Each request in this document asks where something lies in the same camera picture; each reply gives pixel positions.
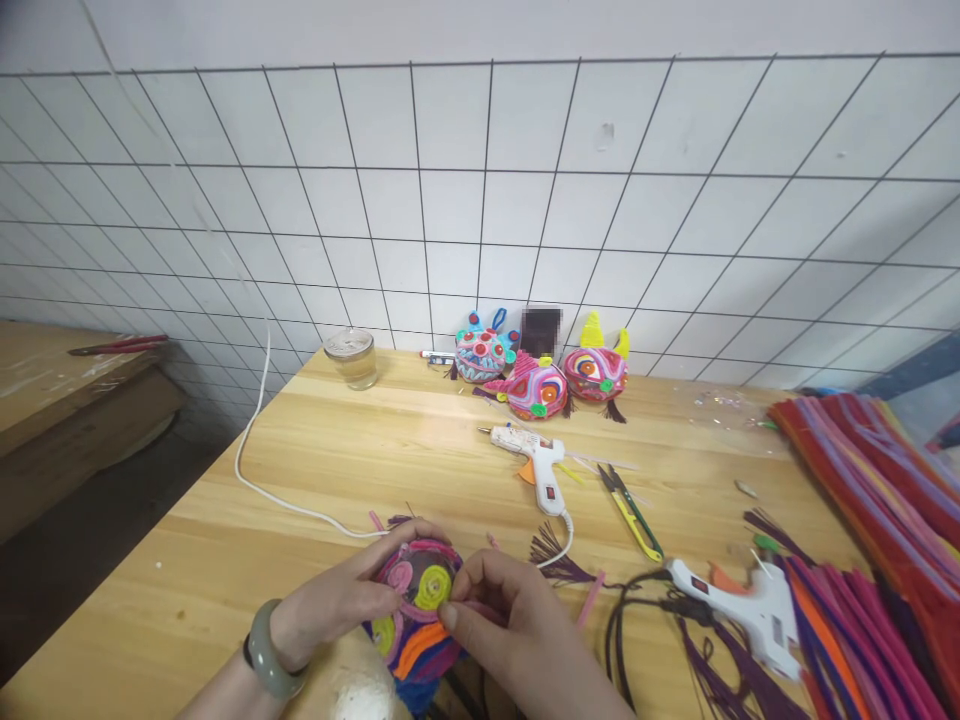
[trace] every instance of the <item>yellow horn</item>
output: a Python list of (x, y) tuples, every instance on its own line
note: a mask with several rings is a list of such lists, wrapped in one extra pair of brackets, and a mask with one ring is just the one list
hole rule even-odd
[(580, 333), (580, 347), (603, 347), (603, 330), (600, 329), (600, 315), (596, 310), (587, 315), (587, 322)]
[(626, 328), (620, 330), (620, 341), (617, 343), (617, 346), (613, 349), (613, 351), (620, 355), (624, 360), (630, 360), (630, 335), (627, 333)]

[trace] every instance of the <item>pink straw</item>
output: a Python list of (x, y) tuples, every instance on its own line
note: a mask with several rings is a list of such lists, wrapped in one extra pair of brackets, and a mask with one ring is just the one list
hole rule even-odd
[(587, 599), (583, 601), (580, 617), (577, 618), (577, 630), (583, 630), (583, 626), (587, 624), (587, 618), (590, 617), (590, 611), (593, 610), (593, 604), (597, 601), (597, 595), (600, 594), (600, 588), (603, 587), (603, 581), (606, 579), (607, 574), (603, 570), (597, 573), (597, 579), (590, 586)]

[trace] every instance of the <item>wrist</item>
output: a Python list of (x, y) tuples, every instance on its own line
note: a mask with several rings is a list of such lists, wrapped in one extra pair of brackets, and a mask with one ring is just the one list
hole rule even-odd
[(291, 596), (281, 602), (270, 616), (270, 639), (280, 666), (287, 672), (306, 667), (317, 648), (317, 642), (306, 632), (299, 619), (298, 603)]

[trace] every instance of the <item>yellow spiral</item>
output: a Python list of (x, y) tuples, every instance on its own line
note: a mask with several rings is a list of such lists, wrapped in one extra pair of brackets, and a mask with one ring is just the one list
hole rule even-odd
[(450, 573), (440, 565), (431, 565), (420, 576), (420, 587), (413, 604), (421, 610), (436, 610), (450, 597), (452, 585)]
[(390, 654), (396, 632), (397, 627), (390, 616), (373, 621), (373, 642), (377, 646), (377, 651), (384, 657)]

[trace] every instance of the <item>yellow scissors handle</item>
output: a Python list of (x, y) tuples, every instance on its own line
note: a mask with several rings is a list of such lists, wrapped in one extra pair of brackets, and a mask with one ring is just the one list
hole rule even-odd
[(655, 563), (662, 563), (663, 555), (647, 545), (646, 541), (643, 539), (643, 535), (641, 535), (640, 531), (637, 529), (637, 518), (634, 517), (633, 513), (627, 510), (627, 506), (623, 504), (623, 500), (620, 499), (619, 495), (616, 495), (615, 493), (611, 494), (617, 503), (617, 507), (620, 508), (620, 514), (623, 515), (624, 520), (627, 521), (627, 525), (630, 526), (630, 532), (633, 533), (633, 536), (637, 539), (637, 543), (640, 545), (640, 549), (643, 550), (643, 554), (653, 560)]

